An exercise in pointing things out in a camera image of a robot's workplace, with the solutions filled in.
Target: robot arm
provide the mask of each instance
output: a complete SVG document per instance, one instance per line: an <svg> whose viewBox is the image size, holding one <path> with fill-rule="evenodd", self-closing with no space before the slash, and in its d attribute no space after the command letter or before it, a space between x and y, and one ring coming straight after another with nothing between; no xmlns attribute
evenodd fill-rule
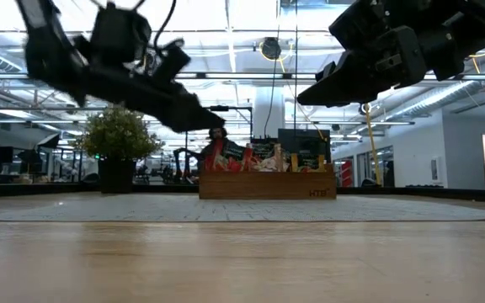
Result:
<svg viewBox="0 0 485 303"><path fill-rule="evenodd" d="M465 58L485 48L485 0L357 0L328 29L345 52L297 100L364 104L427 71L440 81L462 73Z"/></svg>
<svg viewBox="0 0 485 303"><path fill-rule="evenodd" d="M152 30L135 9L108 3L99 8L90 40L69 40L51 0L16 0L29 39L25 61L29 77L71 95L80 106L86 96L140 111L157 118L173 131L222 127L224 120L201 107L195 94L174 81L190 62L181 50L182 40L164 48L162 62L144 74L125 67L143 61Z"/></svg>

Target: wooden crate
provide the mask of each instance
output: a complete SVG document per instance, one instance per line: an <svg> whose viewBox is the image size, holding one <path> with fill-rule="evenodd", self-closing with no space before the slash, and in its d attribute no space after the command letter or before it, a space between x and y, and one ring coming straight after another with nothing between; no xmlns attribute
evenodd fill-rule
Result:
<svg viewBox="0 0 485 303"><path fill-rule="evenodd" d="M332 166L325 173L208 172L200 199L336 199Z"/></svg>

